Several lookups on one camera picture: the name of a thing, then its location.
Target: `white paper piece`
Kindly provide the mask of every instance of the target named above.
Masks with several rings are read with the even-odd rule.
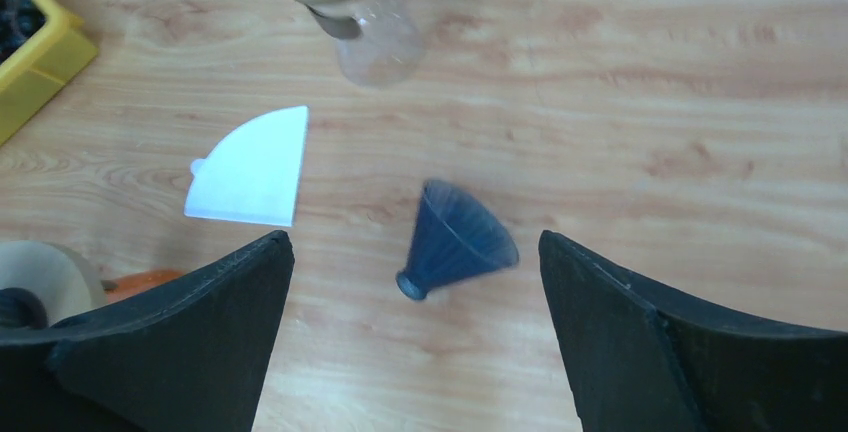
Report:
[[[304,105],[269,112],[230,132],[208,157],[191,163],[185,215],[291,227],[308,122]]]

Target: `blue plastic cone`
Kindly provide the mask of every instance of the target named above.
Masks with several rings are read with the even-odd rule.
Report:
[[[424,183],[400,290],[424,300],[436,288],[518,263],[506,228],[471,194],[442,180]]]

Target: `wood grain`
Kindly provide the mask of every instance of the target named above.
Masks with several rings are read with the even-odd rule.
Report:
[[[204,265],[268,229],[183,217],[191,160],[311,107],[256,430],[580,430],[543,229],[848,329],[848,0],[408,0],[428,55],[384,91],[347,83],[291,0],[61,1],[102,54],[0,149],[0,239],[104,277]],[[415,304],[393,276],[430,176],[492,208],[523,261]]]

